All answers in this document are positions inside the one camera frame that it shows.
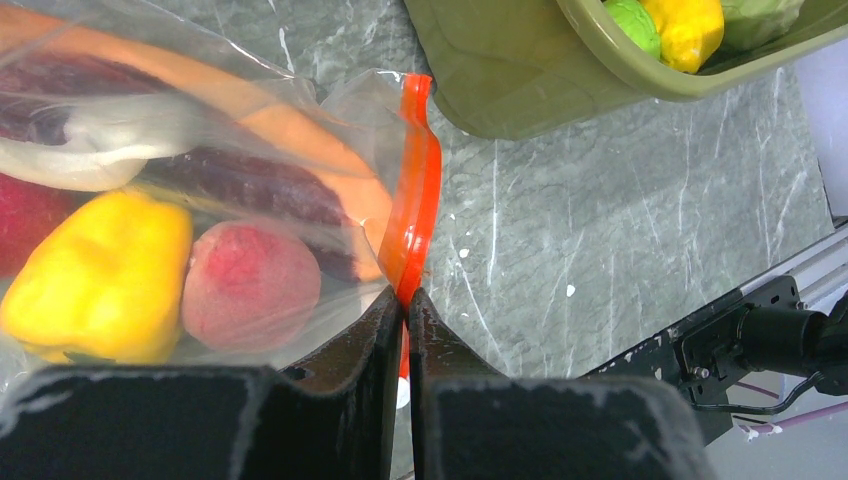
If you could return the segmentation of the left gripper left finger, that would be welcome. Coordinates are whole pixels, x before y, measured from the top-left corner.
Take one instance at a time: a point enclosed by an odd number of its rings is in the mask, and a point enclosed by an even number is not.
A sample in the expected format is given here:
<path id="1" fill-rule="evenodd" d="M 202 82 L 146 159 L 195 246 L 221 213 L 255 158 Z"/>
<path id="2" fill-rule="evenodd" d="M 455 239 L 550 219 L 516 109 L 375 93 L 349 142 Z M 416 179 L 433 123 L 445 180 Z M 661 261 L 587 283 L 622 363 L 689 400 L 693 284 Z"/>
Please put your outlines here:
<path id="1" fill-rule="evenodd" d="M 292 366 L 54 366 L 1 411 L 5 479 L 385 479 L 401 324 L 391 289 Z"/>

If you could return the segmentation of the yellow bell pepper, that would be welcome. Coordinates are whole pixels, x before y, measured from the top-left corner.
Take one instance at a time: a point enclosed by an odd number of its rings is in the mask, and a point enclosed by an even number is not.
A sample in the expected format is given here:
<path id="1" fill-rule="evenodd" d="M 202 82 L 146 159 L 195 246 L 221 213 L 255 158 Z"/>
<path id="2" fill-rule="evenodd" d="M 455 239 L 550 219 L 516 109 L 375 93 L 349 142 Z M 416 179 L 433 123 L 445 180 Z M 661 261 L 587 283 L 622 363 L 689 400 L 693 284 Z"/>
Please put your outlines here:
<path id="1" fill-rule="evenodd" d="M 133 190 L 104 193 L 29 256 L 1 303 L 1 329 L 54 363 L 156 364 L 180 336 L 191 213 Z"/>

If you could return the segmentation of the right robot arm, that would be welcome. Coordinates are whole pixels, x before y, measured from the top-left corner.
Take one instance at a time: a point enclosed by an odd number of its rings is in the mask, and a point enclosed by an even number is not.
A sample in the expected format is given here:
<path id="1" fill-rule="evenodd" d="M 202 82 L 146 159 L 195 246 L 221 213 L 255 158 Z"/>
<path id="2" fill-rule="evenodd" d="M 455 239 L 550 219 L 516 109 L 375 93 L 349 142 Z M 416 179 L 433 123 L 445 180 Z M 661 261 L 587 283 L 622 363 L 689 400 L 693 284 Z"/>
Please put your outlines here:
<path id="1" fill-rule="evenodd" d="M 822 375 L 816 390 L 847 394 L 847 297 L 829 314 L 758 307 L 740 321 L 736 334 L 746 367 L 798 377 Z"/>

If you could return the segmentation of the pink peach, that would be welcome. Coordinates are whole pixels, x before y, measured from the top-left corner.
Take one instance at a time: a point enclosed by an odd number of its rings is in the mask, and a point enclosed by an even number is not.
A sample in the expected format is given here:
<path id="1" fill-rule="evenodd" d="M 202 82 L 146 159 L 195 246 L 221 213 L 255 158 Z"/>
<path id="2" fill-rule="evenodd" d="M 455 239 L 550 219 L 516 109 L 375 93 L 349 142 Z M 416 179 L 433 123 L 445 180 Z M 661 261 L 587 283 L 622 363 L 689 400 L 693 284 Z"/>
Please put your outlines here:
<path id="1" fill-rule="evenodd" d="M 225 221 L 193 244 L 181 320 L 212 350 L 267 351 L 300 333 L 321 287 L 317 260 L 299 238 L 260 222 Z"/>

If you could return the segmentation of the red pomegranate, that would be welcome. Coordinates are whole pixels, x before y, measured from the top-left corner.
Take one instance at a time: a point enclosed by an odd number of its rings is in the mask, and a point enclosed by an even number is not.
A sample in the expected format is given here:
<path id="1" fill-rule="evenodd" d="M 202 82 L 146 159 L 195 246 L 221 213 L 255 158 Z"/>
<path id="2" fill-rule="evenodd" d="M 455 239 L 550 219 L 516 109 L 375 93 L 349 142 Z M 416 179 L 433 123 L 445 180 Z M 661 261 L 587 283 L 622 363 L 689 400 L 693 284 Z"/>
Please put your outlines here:
<path id="1" fill-rule="evenodd" d="M 1 175 L 1 277 L 16 275 L 33 250 L 74 210 L 71 192 Z"/>

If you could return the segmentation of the papaya slice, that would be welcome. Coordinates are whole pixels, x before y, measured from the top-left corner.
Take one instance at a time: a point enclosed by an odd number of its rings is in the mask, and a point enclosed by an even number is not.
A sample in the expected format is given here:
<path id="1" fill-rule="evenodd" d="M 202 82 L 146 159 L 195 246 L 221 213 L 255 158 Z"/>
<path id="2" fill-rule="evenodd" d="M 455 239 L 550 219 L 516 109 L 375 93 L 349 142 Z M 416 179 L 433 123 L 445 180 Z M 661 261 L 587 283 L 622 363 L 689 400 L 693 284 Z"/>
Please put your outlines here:
<path id="1" fill-rule="evenodd" d="M 300 80 L 247 79 L 192 56 L 202 44 L 182 23 L 129 4 L 94 1 L 59 17 L 3 3 L 1 140 L 63 144 L 76 107 L 184 109 L 197 146 L 150 160 L 119 188 L 155 184 L 209 209 L 274 218 L 327 275 L 380 278 L 392 200 L 344 125 Z"/>

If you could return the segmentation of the clear zip top bag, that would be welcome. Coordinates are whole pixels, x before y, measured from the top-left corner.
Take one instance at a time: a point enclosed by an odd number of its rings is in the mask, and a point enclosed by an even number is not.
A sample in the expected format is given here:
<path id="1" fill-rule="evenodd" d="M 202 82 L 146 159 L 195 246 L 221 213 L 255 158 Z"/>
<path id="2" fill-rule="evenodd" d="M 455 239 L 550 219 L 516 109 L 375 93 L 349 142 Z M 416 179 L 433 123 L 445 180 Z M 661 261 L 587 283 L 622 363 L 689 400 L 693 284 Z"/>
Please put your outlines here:
<path id="1" fill-rule="evenodd" d="M 287 367 L 419 288 L 428 75 L 313 85 L 144 1 L 1 5 L 1 388 Z"/>

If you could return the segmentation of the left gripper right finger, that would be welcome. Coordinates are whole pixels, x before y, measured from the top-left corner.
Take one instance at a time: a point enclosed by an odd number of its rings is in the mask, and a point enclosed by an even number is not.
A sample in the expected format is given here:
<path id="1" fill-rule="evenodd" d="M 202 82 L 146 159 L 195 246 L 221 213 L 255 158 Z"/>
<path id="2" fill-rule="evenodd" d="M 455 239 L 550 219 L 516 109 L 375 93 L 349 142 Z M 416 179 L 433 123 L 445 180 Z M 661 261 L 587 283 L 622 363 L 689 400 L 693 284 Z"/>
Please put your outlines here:
<path id="1" fill-rule="evenodd" d="M 693 410 L 643 376 L 510 378 L 442 321 L 424 290 L 408 312 L 419 479 L 711 479 Z"/>

